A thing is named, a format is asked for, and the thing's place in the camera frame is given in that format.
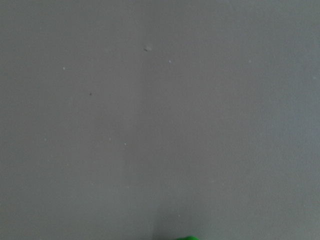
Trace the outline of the green lime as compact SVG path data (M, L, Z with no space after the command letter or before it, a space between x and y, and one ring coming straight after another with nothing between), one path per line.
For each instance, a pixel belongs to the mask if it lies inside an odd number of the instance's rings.
M188 236L176 238L175 240L199 240L199 238L193 235L188 235Z

